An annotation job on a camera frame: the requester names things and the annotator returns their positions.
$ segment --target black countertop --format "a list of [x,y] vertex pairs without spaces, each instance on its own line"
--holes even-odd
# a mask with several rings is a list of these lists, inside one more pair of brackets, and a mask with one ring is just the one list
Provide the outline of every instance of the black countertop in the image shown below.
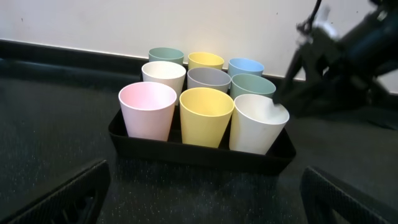
[[278,177],[120,159],[108,124],[118,88],[137,80],[115,77],[0,60],[0,207],[101,157],[112,183],[98,223],[306,223],[310,165],[398,209],[398,132],[366,124],[292,119],[297,155]]

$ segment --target black tray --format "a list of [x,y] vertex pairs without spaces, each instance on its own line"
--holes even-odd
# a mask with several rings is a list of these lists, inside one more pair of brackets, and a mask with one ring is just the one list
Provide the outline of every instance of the black tray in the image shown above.
[[156,141],[127,136],[121,110],[109,124],[109,134],[118,155],[125,158],[144,158],[182,164],[257,172],[277,175],[293,160],[296,151],[285,129],[279,134],[266,155],[229,150],[229,124],[219,149],[182,144],[180,108],[175,107],[169,140]]

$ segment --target wall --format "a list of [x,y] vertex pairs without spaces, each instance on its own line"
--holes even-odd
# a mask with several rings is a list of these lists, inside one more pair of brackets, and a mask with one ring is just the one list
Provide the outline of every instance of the wall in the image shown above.
[[[367,0],[324,0],[344,34],[373,7]],[[167,46],[258,60],[283,76],[296,49],[295,25],[315,0],[1,0],[0,39],[147,57]],[[398,93],[398,76],[383,77]]]

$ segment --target plastic cup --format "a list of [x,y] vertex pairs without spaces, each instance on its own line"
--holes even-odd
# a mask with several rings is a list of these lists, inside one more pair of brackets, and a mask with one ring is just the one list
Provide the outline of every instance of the plastic cup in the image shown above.
[[232,58],[228,63],[228,75],[234,77],[237,74],[252,74],[261,76],[264,66],[255,60],[246,58]]
[[175,91],[161,83],[124,87],[119,101],[129,137],[167,141],[176,100]]
[[148,62],[142,66],[144,82],[157,82],[168,85],[177,93],[177,97],[181,95],[186,72],[182,65],[173,62]]
[[231,77],[215,68],[194,68],[188,71],[188,89],[207,87],[226,93]]
[[261,95],[240,95],[234,102],[229,148],[265,155],[289,120],[289,112]]
[[217,68],[222,69],[224,59],[215,54],[206,52],[195,52],[188,55],[188,70],[193,68]]
[[168,48],[168,47],[157,47],[149,50],[149,62],[166,61],[174,62],[182,65],[184,61],[184,53],[181,50]]
[[257,94],[271,98],[275,91],[276,87],[271,81],[257,75],[239,74],[232,77],[230,95],[234,100],[243,94]]
[[212,88],[192,88],[180,96],[182,142],[218,147],[234,110],[226,93]]

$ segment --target yellow cup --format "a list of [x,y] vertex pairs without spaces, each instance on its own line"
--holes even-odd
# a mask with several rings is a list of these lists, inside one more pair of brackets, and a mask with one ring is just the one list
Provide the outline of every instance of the yellow cup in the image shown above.
[[222,91],[192,88],[180,96],[182,142],[218,147],[234,110],[234,101]]
[[193,68],[217,68],[222,69],[224,59],[215,54],[206,52],[195,52],[188,55],[188,70]]

